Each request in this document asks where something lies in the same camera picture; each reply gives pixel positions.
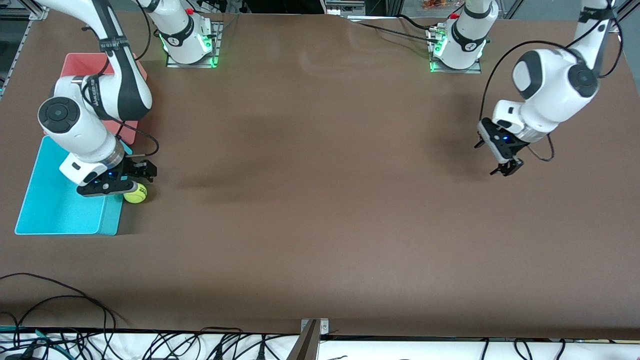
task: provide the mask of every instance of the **red plastic container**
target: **red plastic container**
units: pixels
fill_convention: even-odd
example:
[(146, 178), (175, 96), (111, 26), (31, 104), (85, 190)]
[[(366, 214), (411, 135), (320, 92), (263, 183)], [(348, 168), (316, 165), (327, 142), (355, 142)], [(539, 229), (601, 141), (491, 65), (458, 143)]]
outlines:
[[(75, 75), (75, 76), (86, 76), (98, 73), (102, 70), (104, 66), (104, 62), (107, 61), (107, 56), (104, 53), (69, 53), (65, 58), (65, 64), (62, 65), (62, 71), (60, 72), (60, 77)], [(142, 77), (147, 80), (147, 72), (140, 64), (140, 61), (136, 62), (138, 64), (138, 69), (142, 73)], [(111, 64), (104, 71), (105, 74), (113, 74), (113, 68)], [(104, 126), (107, 130), (112, 133), (116, 133), (120, 128), (120, 124), (113, 120), (105, 120)], [(127, 125), (132, 127), (138, 127), (137, 121), (127, 121)], [(136, 139), (136, 132), (123, 127), (120, 131), (120, 136), (122, 137), (122, 141), (128, 143), (129, 145), (133, 143)]]

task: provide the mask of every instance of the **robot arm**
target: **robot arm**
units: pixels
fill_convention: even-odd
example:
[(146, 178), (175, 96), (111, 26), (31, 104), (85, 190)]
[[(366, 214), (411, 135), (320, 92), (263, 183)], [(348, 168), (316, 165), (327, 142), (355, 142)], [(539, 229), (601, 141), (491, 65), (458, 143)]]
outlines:
[(149, 13), (167, 53), (177, 62), (191, 64), (212, 51), (204, 38), (211, 34), (211, 22), (193, 11), (186, 12), (180, 0), (133, 0)]
[(517, 61), (512, 77), (525, 100), (500, 100), (493, 118), (478, 123), (481, 141), (489, 145), (504, 176), (524, 163), (517, 152), (552, 132), (585, 107), (598, 92), (609, 21), (614, 0), (582, 0), (582, 11), (569, 51), (538, 49)]
[(122, 145), (107, 131), (102, 120), (140, 120), (152, 104), (149, 88), (111, 5), (108, 0), (39, 2), (87, 23), (114, 70), (113, 75), (59, 78), (52, 97), (41, 105), (38, 111), (40, 125), (69, 152), (60, 171), (79, 185), (78, 191), (84, 191), (83, 195), (135, 190), (135, 182), (119, 182), (119, 179), (111, 179), (111, 183), (101, 189), (88, 191), (86, 188), (90, 183), (104, 186), (102, 174), (112, 168), (129, 167), (131, 162), (125, 158)]
[(498, 18), (495, 0), (467, 0), (457, 19), (445, 23), (447, 37), (434, 52), (446, 66), (467, 69), (482, 55), (486, 36)]

